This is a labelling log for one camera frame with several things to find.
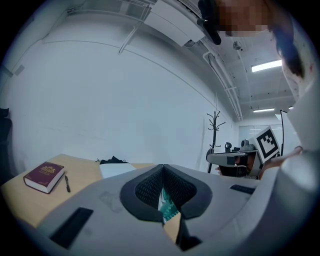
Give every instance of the wooden table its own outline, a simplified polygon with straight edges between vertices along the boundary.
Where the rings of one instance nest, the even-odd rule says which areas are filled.
[[[1,186],[2,195],[16,218],[20,218],[35,228],[53,209],[84,189],[102,179],[99,162],[60,154],[48,162],[64,166],[71,192],[66,189],[66,182],[60,179],[50,194],[41,193],[25,185],[25,171]],[[132,163],[139,169],[152,166],[152,163]]]

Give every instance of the red book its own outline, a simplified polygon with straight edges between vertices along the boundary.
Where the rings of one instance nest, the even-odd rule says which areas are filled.
[[[64,166],[44,162],[23,177],[24,183],[35,190],[49,194],[61,176]]]

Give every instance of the fluorescent light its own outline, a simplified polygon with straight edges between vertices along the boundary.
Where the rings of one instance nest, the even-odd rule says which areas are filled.
[[[271,68],[275,68],[275,67],[280,67],[282,66],[282,60],[276,60],[276,61],[271,61],[268,63],[264,63],[261,65],[256,65],[256,66],[252,66],[252,72],[257,72],[260,70],[266,70],[266,69],[271,69]]]
[[[265,112],[265,111],[274,111],[275,109],[274,108],[266,108],[266,109],[257,109],[257,110],[254,110],[253,112],[256,113],[256,112]]]

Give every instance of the pen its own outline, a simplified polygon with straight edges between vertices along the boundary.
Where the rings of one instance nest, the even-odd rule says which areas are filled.
[[[65,178],[65,183],[66,183],[66,191],[68,191],[70,193],[70,187],[69,187],[69,181],[68,181],[67,175],[65,175],[64,178]]]

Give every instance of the coat rack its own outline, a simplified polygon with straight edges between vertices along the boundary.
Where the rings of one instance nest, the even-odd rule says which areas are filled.
[[[210,115],[207,113],[208,116],[212,117],[213,118],[213,122],[211,121],[211,119],[209,119],[210,121],[210,125],[212,126],[212,129],[208,128],[208,130],[210,131],[213,131],[213,141],[212,141],[212,145],[210,144],[210,149],[208,150],[208,152],[206,153],[206,155],[209,155],[209,154],[213,154],[215,152],[215,148],[219,148],[221,147],[220,146],[216,146],[216,138],[217,138],[217,131],[219,131],[219,126],[225,124],[226,122],[223,122],[223,123],[220,123],[218,126],[217,126],[217,118],[219,117],[219,114],[220,114],[220,111],[218,112],[218,114],[216,115],[216,111],[214,111],[214,116]],[[208,166],[208,173],[211,172],[211,167],[212,167],[212,164],[209,163],[209,166]]]

